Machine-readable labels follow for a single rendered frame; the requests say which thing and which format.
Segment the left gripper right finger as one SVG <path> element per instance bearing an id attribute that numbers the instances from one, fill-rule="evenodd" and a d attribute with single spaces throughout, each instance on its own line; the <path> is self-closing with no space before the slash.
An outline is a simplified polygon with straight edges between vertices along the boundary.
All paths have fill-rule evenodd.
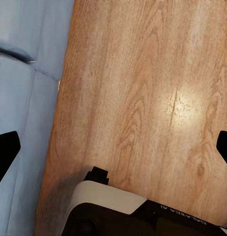
<path id="1" fill-rule="evenodd" d="M 221 131 L 217 140 L 217 150 L 227 163 L 227 132 Z"/>

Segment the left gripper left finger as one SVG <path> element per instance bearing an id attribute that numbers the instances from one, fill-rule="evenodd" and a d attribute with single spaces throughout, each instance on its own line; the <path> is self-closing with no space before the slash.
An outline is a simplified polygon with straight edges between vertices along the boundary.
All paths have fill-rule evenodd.
<path id="1" fill-rule="evenodd" d="M 0 135 L 0 182 L 21 149 L 16 131 Z"/>

